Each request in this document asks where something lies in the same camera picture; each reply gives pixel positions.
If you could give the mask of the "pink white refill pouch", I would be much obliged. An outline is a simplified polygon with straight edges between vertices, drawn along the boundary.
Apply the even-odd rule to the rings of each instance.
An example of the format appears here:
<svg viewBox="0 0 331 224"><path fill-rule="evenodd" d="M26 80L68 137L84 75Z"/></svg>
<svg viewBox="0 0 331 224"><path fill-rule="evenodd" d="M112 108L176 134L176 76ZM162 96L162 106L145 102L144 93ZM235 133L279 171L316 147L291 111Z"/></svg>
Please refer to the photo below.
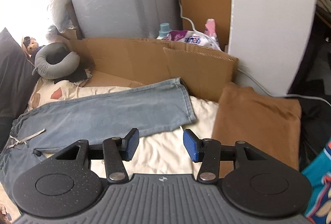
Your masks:
<svg viewBox="0 0 331 224"><path fill-rule="evenodd" d="M215 20L207 19L204 32L193 30L172 30L163 39L204 46L206 48L222 51L215 28Z"/></svg>

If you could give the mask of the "brown suede cushion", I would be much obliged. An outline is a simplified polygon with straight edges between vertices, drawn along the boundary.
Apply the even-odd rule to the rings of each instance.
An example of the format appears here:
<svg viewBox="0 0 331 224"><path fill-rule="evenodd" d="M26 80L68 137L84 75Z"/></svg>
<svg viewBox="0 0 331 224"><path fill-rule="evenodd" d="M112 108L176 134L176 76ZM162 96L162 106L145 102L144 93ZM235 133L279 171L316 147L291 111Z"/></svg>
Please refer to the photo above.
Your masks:
<svg viewBox="0 0 331 224"><path fill-rule="evenodd" d="M260 95L252 87L230 82L218 104L213 139L229 146L246 141L286 165L299 168L301 106L298 100Z"/></svg>

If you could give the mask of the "brown teddy bear toy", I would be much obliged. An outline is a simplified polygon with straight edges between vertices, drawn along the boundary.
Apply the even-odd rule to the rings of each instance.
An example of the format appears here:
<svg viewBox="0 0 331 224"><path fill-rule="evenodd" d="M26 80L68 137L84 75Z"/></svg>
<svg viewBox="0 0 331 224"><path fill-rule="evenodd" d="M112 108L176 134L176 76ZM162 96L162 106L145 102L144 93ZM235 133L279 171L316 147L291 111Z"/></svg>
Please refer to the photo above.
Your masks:
<svg viewBox="0 0 331 224"><path fill-rule="evenodd" d="M39 44L36 41L36 39L32 37L24 37L22 39L22 49L29 57L34 57L38 50L39 50Z"/></svg>

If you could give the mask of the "white laundry detergent bottle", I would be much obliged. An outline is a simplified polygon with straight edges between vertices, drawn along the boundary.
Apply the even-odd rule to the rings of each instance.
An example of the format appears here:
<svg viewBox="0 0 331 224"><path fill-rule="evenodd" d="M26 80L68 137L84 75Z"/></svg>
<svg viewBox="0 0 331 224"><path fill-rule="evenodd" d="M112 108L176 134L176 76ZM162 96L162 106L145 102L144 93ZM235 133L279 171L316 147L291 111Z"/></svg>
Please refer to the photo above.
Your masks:
<svg viewBox="0 0 331 224"><path fill-rule="evenodd" d="M157 36L157 39L168 39L171 31L172 29L170 28L169 23L161 23L159 26L159 35Z"/></svg>

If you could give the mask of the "teal patterned blanket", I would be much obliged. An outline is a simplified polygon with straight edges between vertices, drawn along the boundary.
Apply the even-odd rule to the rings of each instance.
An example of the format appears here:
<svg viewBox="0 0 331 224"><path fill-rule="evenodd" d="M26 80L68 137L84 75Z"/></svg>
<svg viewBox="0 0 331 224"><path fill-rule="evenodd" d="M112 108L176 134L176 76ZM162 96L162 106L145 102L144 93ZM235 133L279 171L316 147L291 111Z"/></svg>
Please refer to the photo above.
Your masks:
<svg viewBox="0 0 331 224"><path fill-rule="evenodd" d="M302 174L305 175L312 186L305 217L311 223L330 223L330 140L320 154L306 167Z"/></svg>

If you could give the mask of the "black cloth under neck pillow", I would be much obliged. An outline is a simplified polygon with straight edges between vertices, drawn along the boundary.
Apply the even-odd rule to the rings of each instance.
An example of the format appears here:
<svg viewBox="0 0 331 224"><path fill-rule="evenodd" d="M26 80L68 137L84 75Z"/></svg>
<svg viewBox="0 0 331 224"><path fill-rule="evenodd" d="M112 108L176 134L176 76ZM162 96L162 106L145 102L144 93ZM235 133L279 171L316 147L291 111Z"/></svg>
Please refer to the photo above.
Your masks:
<svg viewBox="0 0 331 224"><path fill-rule="evenodd" d="M69 81L71 83L75 82L84 82L92 77L90 70L85 69L82 66L79 66L73 73L70 75L67 75L65 77L61 77L59 79L54 80L54 84L60 82L60 81Z"/></svg>

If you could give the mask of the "blue-grey denim pants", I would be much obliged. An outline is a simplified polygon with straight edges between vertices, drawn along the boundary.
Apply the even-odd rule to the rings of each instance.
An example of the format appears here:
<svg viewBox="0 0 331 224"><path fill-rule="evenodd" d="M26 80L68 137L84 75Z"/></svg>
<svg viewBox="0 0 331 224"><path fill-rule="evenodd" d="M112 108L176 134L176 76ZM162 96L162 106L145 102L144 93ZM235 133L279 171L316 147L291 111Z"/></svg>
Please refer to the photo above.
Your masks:
<svg viewBox="0 0 331 224"><path fill-rule="evenodd" d="M10 199L16 179L70 144L101 144L137 128L141 137L195 123L190 96L179 78L114 93L44 104L12 123L1 153L1 184Z"/></svg>

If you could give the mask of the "grey U-shaped neck pillow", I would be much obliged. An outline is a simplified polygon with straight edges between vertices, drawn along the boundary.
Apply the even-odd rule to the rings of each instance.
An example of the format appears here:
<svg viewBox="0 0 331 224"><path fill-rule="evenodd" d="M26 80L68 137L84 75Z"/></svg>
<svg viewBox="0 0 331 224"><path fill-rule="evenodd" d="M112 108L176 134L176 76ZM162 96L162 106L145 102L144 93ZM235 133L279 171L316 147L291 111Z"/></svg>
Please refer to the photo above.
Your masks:
<svg viewBox="0 0 331 224"><path fill-rule="evenodd" d="M48 80L60 79L74 73L80 57L63 43L52 43L42 47L35 56L32 75L38 74Z"/></svg>

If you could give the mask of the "dark grey pillow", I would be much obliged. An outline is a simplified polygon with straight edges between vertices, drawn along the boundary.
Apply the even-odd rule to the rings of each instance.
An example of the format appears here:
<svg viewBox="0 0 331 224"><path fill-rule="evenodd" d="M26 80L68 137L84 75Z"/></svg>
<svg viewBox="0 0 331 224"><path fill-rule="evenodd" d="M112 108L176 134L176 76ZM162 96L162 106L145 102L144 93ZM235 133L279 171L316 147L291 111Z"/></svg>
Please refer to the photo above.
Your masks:
<svg viewBox="0 0 331 224"><path fill-rule="evenodd" d="M1 31L1 148L10 134L12 122L24 113L39 79L34 65L9 31Z"/></svg>

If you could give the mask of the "cream bear-print quilt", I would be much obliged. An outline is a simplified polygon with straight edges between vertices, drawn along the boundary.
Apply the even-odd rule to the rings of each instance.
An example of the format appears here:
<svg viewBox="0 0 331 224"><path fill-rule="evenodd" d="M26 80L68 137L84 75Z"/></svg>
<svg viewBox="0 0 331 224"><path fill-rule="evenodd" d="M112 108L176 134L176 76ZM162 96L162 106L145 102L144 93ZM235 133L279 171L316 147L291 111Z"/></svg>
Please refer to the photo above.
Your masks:
<svg viewBox="0 0 331 224"><path fill-rule="evenodd" d="M119 86L78 87L69 81L54 83L39 79L28 102L28 110L51 102L124 90L125 87ZM211 138L218 104L193 96L190 100L197 121L188 128L192 129L199 138ZM197 174L200 166L190 160L183 145L185 128L182 126L172 132L141 137L132 161L124 163L128 174Z"/></svg>

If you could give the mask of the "brown cardboard sheet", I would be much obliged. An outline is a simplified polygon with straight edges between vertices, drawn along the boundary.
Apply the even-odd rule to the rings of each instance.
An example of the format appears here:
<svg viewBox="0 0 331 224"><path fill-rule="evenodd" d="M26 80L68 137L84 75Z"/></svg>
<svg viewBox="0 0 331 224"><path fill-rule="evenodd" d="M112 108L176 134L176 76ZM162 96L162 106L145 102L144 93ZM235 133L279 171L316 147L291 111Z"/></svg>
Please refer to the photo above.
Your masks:
<svg viewBox="0 0 331 224"><path fill-rule="evenodd" d="M190 95L210 101L219 100L239 62L220 50L157 39L72 39L70 48L91 71L89 87L134 88L179 77Z"/></svg>

